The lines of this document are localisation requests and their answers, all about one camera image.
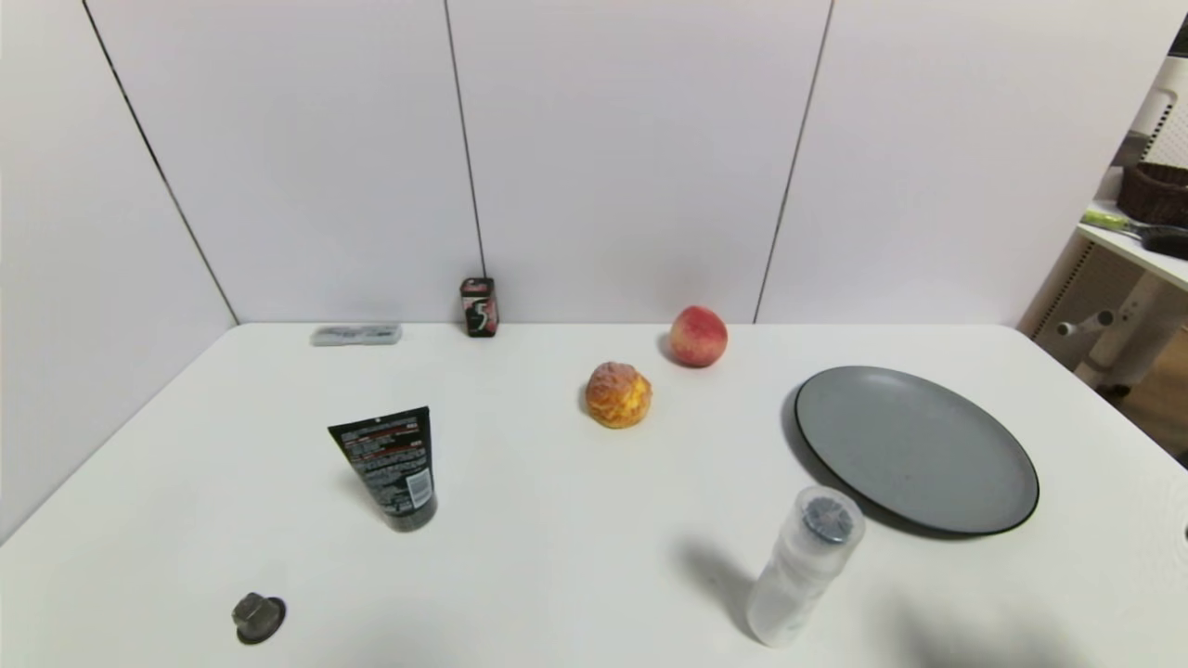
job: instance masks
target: white table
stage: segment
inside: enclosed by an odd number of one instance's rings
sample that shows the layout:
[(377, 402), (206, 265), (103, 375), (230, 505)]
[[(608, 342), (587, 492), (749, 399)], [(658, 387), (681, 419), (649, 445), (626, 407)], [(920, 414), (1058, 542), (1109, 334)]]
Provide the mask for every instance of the white table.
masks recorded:
[[(1188, 473), (1013, 330), (739, 326), (690, 370), (661, 326), (415, 324), (375, 348), (311, 329), (228, 333), (0, 547), (6, 668), (1188, 664)], [(580, 409), (608, 359), (655, 386), (632, 429)], [(872, 523), (771, 650), (729, 605), (813, 483), (789, 395), (848, 364), (998, 417), (1040, 506), (978, 540)], [(441, 508), (397, 534), (326, 427), (425, 404)], [(230, 620), (249, 591), (289, 604), (257, 647)]]

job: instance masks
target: wicker basket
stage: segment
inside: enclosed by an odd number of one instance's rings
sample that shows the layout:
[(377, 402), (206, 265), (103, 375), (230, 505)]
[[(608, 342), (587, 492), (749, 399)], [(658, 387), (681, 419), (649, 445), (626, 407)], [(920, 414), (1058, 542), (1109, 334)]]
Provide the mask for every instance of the wicker basket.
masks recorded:
[(1126, 168), (1118, 208), (1140, 222), (1188, 227), (1188, 169), (1155, 163)]

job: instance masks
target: brush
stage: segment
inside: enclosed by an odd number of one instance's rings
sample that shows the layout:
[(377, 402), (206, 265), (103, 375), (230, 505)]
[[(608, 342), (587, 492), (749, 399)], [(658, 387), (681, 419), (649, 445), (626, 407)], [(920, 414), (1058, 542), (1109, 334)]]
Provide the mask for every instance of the brush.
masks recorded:
[(1152, 253), (1170, 256), (1188, 260), (1188, 229), (1171, 227), (1168, 225), (1146, 225), (1131, 220), (1124, 215), (1114, 215), (1105, 212), (1088, 210), (1081, 216), (1081, 222), (1110, 232), (1118, 232), (1143, 245), (1143, 248)]

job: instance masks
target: clear plastic container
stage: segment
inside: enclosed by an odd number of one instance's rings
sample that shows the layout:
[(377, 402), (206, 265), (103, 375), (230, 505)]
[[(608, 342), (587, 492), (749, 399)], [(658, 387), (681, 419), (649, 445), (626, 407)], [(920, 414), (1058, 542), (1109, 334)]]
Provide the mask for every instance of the clear plastic container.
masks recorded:
[(846, 494), (829, 487), (797, 494), (747, 601), (756, 637), (770, 647), (790, 643), (865, 532), (862, 511)]

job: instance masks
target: peach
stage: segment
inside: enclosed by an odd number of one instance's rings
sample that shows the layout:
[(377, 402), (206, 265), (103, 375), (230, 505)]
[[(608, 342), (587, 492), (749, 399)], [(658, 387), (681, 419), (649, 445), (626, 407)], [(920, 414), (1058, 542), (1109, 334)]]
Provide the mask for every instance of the peach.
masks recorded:
[(726, 323), (706, 307), (689, 307), (669, 330), (669, 347), (681, 364), (709, 366), (726, 352)]

